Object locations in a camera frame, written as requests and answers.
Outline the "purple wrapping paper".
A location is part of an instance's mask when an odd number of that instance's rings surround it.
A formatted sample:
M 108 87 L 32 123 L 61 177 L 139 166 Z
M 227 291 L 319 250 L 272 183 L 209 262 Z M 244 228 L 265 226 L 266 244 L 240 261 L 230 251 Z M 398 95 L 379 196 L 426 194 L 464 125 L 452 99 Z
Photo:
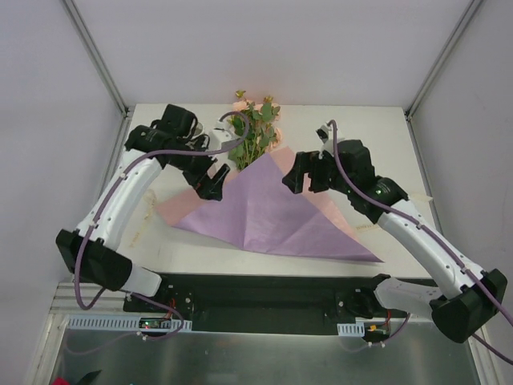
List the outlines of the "purple wrapping paper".
M 221 201 L 189 189 L 157 205 L 167 225 L 225 241 L 254 253 L 377 263 L 327 192 L 294 194 L 282 183 L 294 153 L 266 153 L 230 172 Z

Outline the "pink flowers with green leaves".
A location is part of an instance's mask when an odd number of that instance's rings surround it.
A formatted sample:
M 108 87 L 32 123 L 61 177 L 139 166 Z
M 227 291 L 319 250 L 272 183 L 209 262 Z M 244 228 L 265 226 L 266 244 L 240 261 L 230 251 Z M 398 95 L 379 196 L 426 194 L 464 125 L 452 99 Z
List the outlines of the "pink flowers with green leaves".
M 245 90 L 237 90 L 235 96 L 236 102 L 232 109 L 246 116 L 250 123 L 243 144 L 228 152 L 228 159 L 241 172 L 281 144 L 282 133 L 276 127 L 281 117 L 281 106 L 274 102 L 271 95 L 265 96 L 261 103 L 248 99 Z

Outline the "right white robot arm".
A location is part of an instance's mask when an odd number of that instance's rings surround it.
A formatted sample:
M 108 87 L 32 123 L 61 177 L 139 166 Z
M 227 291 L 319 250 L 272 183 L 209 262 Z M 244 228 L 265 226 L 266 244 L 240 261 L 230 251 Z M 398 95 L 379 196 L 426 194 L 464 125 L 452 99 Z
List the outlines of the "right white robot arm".
M 282 182 L 298 194 L 305 178 L 312 193 L 332 189 L 345 194 L 357 212 L 394 237 L 436 284 L 382 277 L 361 296 L 366 314 L 376 317 L 396 309 L 419 315 L 453 342 L 465 342 L 497 313 L 512 320 L 502 305 L 506 277 L 498 269 L 484 270 L 430 226 L 397 183 L 376 174 L 361 141 L 342 140 L 336 150 L 297 153 Z

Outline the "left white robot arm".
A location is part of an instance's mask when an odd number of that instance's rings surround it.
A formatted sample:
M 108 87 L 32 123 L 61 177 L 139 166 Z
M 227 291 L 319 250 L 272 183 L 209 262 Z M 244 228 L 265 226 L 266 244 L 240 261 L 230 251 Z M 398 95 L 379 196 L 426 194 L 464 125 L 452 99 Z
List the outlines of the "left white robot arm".
M 210 176 L 216 158 L 209 152 L 224 151 L 233 139 L 226 115 L 206 131 L 193 112 L 172 104 L 160 119 L 133 128 L 99 200 L 74 230 L 63 229 L 56 237 L 75 283 L 142 294 L 141 301 L 150 311 L 164 310 L 170 294 L 161 287 L 162 277 L 119 253 L 123 233 L 143 194 L 166 166 L 180 170 L 199 198 L 221 200 L 229 167 L 224 164 Z

